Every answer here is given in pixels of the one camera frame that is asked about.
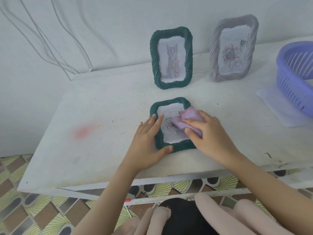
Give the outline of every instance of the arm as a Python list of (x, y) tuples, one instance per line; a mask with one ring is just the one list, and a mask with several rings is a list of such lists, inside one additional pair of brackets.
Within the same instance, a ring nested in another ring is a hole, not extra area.
[(183, 120), (200, 129), (203, 138), (189, 128), (185, 133), (205, 155), (231, 171), (286, 229), (299, 235), (313, 231), (313, 201), (255, 165), (239, 152), (216, 117), (199, 111), (205, 122)]
[(173, 151), (173, 146), (166, 146), (157, 152), (151, 151), (154, 136), (160, 129), (164, 115), (155, 122), (154, 114), (144, 124), (141, 122), (129, 149), (116, 170), (113, 178), (99, 199), (80, 221), (73, 235), (110, 235), (113, 233), (122, 210), (127, 192), (136, 175)]

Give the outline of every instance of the left hand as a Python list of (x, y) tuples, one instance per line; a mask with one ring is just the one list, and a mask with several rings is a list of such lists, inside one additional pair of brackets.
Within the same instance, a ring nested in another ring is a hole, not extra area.
[(158, 163), (174, 150), (173, 146), (166, 146), (157, 152), (152, 152), (152, 141), (161, 127), (163, 118), (164, 114), (161, 114), (155, 121), (156, 115), (154, 114), (145, 123), (140, 123), (121, 165), (138, 174)]

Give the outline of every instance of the purple cloth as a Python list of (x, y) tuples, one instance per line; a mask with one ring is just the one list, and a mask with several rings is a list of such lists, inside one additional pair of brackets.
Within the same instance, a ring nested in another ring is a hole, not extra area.
[(192, 127), (191, 125), (182, 122), (183, 119), (193, 119), (193, 120), (198, 120), (201, 122), (204, 122), (204, 119), (201, 117), (201, 115), (199, 114), (199, 112), (195, 109), (195, 107), (190, 106), (188, 109), (186, 109), (185, 111), (183, 111), (181, 113), (181, 115), (173, 117), (171, 119), (172, 123), (175, 124), (177, 126), (177, 128), (184, 130), (184, 128), (190, 128), (192, 130), (194, 130), (194, 132), (196, 132), (196, 134), (199, 137), (202, 137), (202, 131)]

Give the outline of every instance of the basket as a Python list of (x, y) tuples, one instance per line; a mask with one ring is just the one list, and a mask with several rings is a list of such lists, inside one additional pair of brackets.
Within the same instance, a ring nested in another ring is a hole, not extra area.
[(276, 58), (276, 83), (284, 96), (302, 113), (313, 117), (313, 41), (286, 44)]

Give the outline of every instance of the gray kitten drawing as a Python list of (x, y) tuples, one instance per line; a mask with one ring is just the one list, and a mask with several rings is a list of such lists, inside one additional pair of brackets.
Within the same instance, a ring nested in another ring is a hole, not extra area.
[(167, 54), (168, 54), (168, 67), (166, 69), (166, 78), (179, 77), (179, 65), (177, 60), (178, 43), (174, 47), (170, 47), (167, 44)]

